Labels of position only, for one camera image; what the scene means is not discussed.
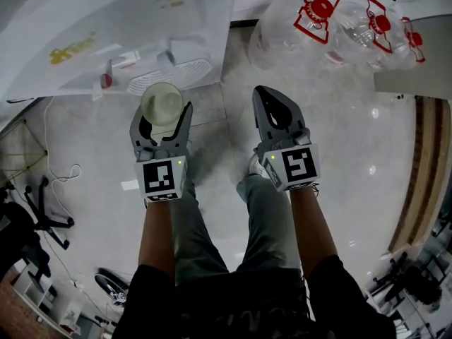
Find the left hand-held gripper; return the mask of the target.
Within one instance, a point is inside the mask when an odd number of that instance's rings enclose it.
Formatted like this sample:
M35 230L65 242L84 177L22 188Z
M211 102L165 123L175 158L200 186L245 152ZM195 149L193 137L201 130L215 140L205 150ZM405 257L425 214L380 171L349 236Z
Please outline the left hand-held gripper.
M153 125L143 116L139 107L130 125L129 135L136 157L134 169L138 187L147 202L170 201L183 196L188 170L193 105L188 102L170 137L160 144L152 139Z

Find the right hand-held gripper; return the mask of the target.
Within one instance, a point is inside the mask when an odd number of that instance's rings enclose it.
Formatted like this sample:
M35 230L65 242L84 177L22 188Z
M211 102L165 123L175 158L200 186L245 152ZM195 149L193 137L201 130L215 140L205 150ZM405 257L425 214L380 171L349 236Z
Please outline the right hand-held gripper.
M276 191L311 186L321 176L319 149L310 140L299 106L280 91L257 85L252 93L262 142L254 149ZM272 142L277 136L291 136Z

